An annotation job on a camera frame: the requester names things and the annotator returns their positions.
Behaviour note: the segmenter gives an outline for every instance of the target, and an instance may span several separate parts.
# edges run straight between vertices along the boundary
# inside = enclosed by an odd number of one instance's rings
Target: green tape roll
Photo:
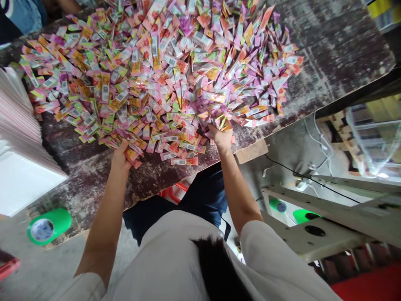
[[[71,226],[71,215],[63,208],[55,209],[32,220],[28,237],[36,245],[47,245]]]
[[[287,210],[287,205],[279,199],[270,199],[269,205],[270,208],[280,213],[283,213]]]
[[[293,215],[297,224],[303,224],[304,222],[308,222],[316,217],[321,216],[306,209],[295,210]]]

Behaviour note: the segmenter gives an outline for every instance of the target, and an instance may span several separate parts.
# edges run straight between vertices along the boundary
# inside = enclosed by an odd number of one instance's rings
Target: sleeve
[[[105,295],[106,288],[100,276],[95,273],[85,273],[67,281],[51,300],[100,301]]]
[[[282,287],[287,297],[292,296],[297,300],[341,300],[266,223],[246,223],[240,240],[246,265]]]

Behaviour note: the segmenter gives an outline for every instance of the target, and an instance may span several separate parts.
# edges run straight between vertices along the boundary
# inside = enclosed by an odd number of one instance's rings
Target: worn table surface
[[[335,100],[387,74],[395,60],[388,45],[360,0],[280,0],[275,11],[281,13],[281,24],[289,27],[292,42],[305,56],[304,68],[297,77],[289,79],[289,100],[285,116],[258,128],[234,125],[236,145],[233,151],[244,148],[270,134],[302,119]],[[87,9],[79,15],[83,20],[93,12]],[[60,20],[43,29],[54,33],[69,20]],[[21,45],[26,39],[36,39],[37,33],[21,38],[0,52],[0,65],[18,61]],[[54,245],[90,228],[102,198],[112,151],[103,145],[82,144],[74,127],[66,122],[56,123],[54,116],[43,114],[43,144],[69,179],[27,209],[30,217],[54,208],[64,207],[73,218],[70,229],[53,242]],[[146,199],[184,178],[219,161],[215,146],[209,146],[199,156],[199,166],[170,166],[160,162],[158,153],[145,153],[144,163],[130,172],[125,207],[132,201]]]

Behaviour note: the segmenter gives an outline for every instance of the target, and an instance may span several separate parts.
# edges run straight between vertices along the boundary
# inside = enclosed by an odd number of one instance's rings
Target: pile of candy
[[[259,0],[106,2],[86,22],[67,16],[74,24],[23,46],[20,66],[37,118],[53,113],[83,143],[96,135],[117,148],[126,138],[126,157],[138,168],[144,152],[198,164],[210,122],[226,130],[230,120],[255,127],[283,115],[287,80],[301,72],[303,57],[294,55],[274,7],[256,9]],[[244,101],[249,96],[257,100]]]

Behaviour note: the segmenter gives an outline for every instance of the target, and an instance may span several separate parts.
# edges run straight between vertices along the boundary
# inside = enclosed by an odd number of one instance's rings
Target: stack of white paper
[[[20,78],[12,68],[0,68],[0,214],[15,215],[66,179],[42,147]]]

